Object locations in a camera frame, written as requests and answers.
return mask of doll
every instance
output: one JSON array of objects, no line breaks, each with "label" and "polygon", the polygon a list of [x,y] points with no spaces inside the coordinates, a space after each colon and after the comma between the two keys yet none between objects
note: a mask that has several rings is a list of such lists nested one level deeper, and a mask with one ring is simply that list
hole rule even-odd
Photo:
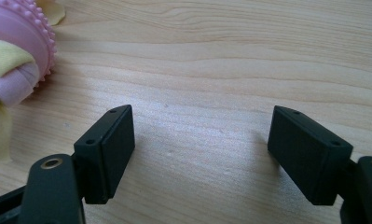
[{"label": "doll", "polygon": [[[39,4],[45,9],[58,5]],[[55,34],[43,12],[34,0],[0,0],[0,161],[9,160],[11,117],[7,107],[30,95],[54,65]]]}]

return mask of screw hole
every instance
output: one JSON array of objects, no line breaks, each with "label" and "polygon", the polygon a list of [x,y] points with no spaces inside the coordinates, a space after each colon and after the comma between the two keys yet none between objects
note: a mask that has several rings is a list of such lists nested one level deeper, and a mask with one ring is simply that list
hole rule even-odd
[{"label": "screw hole", "polygon": [[337,142],[337,141],[331,141],[331,144],[336,146],[336,147],[339,147],[340,146],[340,143]]},{"label": "screw hole", "polygon": [[92,145],[92,144],[94,144],[95,143],[95,140],[93,140],[93,139],[90,139],[90,140],[87,140],[87,145]]},{"label": "screw hole", "polygon": [[43,164],[41,164],[41,168],[42,169],[52,169],[52,168],[55,168],[59,165],[62,164],[62,159],[61,158],[55,158],[55,159],[51,159],[51,160],[47,160],[45,162],[43,162]]}]

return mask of wooden table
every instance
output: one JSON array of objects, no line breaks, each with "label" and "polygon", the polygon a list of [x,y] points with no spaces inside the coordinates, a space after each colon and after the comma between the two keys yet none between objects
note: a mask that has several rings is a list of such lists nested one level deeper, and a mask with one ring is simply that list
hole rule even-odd
[{"label": "wooden table", "polygon": [[53,75],[11,109],[0,195],[106,110],[133,106],[136,149],[88,223],[339,223],[267,152],[275,105],[372,155],[372,1],[58,0]]}]

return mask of wood grain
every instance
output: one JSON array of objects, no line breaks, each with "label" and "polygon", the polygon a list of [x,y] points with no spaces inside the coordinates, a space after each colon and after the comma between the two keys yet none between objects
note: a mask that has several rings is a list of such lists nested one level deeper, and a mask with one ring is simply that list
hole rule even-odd
[{"label": "wood grain", "polygon": [[88,223],[339,223],[269,156],[275,105],[372,155],[372,1],[58,0],[53,75],[11,109],[0,195],[131,104],[136,149]]}]

